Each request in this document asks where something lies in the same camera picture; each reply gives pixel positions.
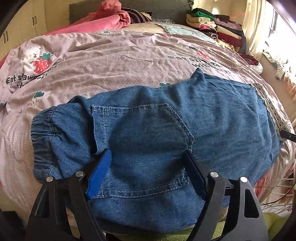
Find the grey upholstered headboard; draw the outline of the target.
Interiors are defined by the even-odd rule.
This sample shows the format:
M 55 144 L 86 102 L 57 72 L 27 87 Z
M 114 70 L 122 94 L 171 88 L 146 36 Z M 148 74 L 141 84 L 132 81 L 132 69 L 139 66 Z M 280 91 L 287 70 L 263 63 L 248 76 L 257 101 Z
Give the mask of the grey upholstered headboard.
M 84 18 L 97 10 L 102 1 L 80 1 L 69 5 L 69 23 Z M 170 19 L 176 24 L 186 23 L 186 14 L 190 13 L 193 1 L 189 0 L 131 0 L 121 1 L 122 6 L 151 13 L 153 19 Z

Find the cream wardrobe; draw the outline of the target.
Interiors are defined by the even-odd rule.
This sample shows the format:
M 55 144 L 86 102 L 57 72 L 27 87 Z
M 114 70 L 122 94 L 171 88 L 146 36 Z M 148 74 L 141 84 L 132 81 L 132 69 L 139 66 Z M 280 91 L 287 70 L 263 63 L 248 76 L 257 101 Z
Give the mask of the cream wardrobe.
M 1 34 L 1 58 L 23 42 L 46 32 L 45 1 L 27 1 Z

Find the striped purple pillow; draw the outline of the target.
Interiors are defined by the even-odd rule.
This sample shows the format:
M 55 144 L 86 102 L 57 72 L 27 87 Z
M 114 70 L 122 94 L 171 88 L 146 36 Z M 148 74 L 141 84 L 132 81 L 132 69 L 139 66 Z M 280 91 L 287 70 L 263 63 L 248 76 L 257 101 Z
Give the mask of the striped purple pillow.
M 131 24 L 140 24 L 152 21 L 150 15 L 142 13 L 136 9 L 124 6 L 121 8 L 121 10 L 128 13 Z

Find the light blue patterned cloth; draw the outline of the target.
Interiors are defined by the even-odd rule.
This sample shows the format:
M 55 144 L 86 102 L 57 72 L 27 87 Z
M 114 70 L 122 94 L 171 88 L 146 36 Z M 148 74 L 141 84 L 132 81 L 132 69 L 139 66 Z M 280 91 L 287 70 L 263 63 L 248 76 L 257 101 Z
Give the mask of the light blue patterned cloth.
M 162 27 L 165 30 L 165 32 L 172 34 L 172 35 L 188 35 L 188 36 L 193 36 L 193 37 L 196 37 L 196 38 L 204 40 L 204 41 L 210 40 L 210 38 L 208 36 L 206 36 L 205 34 L 201 33 L 200 31 L 197 31 L 197 30 L 192 30 L 189 28 L 173 26 L 173 25 L 168 25 L 168 24 L 157 24 L 157 25 Z

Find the cream window curtain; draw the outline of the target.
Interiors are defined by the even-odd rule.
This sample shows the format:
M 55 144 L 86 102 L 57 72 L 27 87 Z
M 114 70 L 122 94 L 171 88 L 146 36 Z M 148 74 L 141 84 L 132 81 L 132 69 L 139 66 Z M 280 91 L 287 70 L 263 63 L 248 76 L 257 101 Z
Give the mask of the cream window curtain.
M 246 37 L 246 51 L 257 60 L 261 59 L 265 48 L 273 22 L 273 11 L 268 1 L 247 1 L 242 28 Z

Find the lilac strawberry print duvet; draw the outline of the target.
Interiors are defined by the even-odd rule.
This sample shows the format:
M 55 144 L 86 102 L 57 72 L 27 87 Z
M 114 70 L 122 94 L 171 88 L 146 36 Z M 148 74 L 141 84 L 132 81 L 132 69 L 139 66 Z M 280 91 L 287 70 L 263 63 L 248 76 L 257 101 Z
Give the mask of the lilac strawberry print duvet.
M 33 175 L 33 117 L 77 95 L 89 98 L 132 85 L 166 86 L 189 79 L 200 68 L 209 75 L 264 87 L 276 120 L 293 132 L 273 88 L 233 50 L 211 39 L 172 35 L 152 24 L 116 34 L 69 57 L 61 69 L 1 80 L 1 187 L 21 209 L 32 207 L 41 187 Z

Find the blue denim pants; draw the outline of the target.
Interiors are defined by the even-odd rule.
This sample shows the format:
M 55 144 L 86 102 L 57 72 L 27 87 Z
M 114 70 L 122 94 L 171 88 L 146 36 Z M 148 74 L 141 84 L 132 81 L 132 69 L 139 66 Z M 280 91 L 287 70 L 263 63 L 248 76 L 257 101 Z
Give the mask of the blue denim pants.
M 90 201 L 106 232 L 178 232 L 194 225 L 204 201 L 181 163 L 184 151 L 210 171 L 255 184 L 281 141 L 254 86 L 197 69 L 189 80 L 76 96 L 32 121 L 38 181 L 72 176 L 105 149 L 110 168 Z

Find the pile of folded clothes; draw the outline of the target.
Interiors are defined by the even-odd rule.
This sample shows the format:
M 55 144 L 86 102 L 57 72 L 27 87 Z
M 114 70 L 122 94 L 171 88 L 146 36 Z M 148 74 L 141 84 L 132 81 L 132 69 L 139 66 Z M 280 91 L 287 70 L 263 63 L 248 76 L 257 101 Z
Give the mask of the pile of folded clothes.
M 219 44 L 239 54 L 247 53 L 247 41 L 242 26 L 226 15 L 214 15 L 201 8 L 186 14 L 188 26 L 200 31 Z

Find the pink blanket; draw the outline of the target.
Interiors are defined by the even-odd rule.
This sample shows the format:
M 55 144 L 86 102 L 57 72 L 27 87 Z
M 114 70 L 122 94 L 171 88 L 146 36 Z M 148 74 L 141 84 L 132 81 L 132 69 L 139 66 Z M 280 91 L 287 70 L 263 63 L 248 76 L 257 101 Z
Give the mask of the pink blanket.
M 72 25 L 33 37 L 10 50 L 1 59 L 1 80 L 8 76 L 38 76 L 67 66 L 66 59 L 98 46 L 103 38 L 130 25 L 130 16 L 119 1 L 103 1 L 97 11 Z

